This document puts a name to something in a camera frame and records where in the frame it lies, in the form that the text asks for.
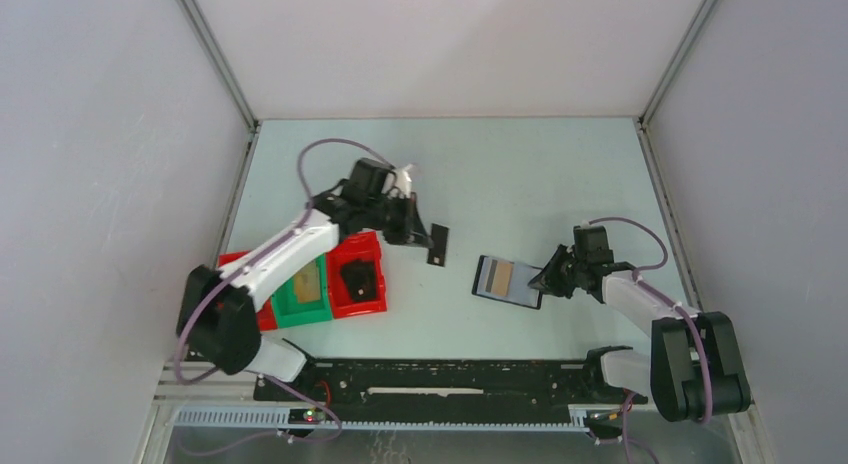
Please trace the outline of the black leather card holder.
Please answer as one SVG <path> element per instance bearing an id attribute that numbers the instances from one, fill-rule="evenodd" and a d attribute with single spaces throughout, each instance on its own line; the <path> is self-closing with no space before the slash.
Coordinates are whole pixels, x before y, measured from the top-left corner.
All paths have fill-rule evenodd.
<path id="1" fill-rule="evenodd" d="M 541 268 L 523 262 L 509 261 L 489 255 L 478 259 L 471 294 L 480 298 L 539 310 L 542 294 L 532 288 L 530 281 Z"/>

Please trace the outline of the orange credit card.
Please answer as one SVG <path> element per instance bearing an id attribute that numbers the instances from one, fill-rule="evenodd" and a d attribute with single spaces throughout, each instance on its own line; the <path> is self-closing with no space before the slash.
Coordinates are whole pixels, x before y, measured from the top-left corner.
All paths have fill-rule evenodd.
<path id="1" fill-rule="evenodd" d="M 493 260 L 489 269 L 487 291 L 499 298 L 506 298 L 509 294 L 513 270 L 513 262 L 501 259 Z"/>

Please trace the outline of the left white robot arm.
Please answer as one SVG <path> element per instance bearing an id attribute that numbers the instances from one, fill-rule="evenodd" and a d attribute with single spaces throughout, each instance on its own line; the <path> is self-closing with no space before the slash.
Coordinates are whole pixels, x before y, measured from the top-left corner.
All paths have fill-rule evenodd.
<path id="1" fill-rule="evenodd" d="M 412 165 L 362 158 L 347 178 L 308 195 L 297 219 L 255 250 L 218 268 L 196 267 L 186 279 L 178 347 L 194 349 L 227 375 L 271 376 L 292 400 L 311 396 L 316 374 L 306 366 L 306 353 L 264 336 L 256 315 L 298 271 L 354 234 L 378 231 L 392 245 L 430 247 L 413 171 Z"/>

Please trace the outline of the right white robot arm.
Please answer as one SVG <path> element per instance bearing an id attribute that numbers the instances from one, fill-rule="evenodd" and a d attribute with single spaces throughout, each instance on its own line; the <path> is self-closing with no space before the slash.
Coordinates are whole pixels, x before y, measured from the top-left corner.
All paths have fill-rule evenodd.
<path id="1" fill-rule="evenodd" d="M 650 340 L 646 354 L 628 347 L 599 351 L 599 364 L 581 376 L 585 395 L 606 402 L 620 389 L 632 391 L 652 401 L 669 422 L 707 423 L 747 411 L 753 398 L 731 319 L 670 297 L 646 279 L 646 267 L 617 260 L 605 228 L 609 221 L 575 226 L 572 244 L 559 246 L 529 282 L 558 298 L 581 290 Z"/>

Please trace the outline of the black credit card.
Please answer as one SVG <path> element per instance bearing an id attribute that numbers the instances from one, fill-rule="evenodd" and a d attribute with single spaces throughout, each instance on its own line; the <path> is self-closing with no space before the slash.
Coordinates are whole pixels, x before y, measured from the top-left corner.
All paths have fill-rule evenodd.
<path id="1" fill-rule="evenodd" d="M 427 263 L 444 267 L 449 239 L 449 228 L 433 223 L 430 229 L 431 245 L 428 248 Z"/>

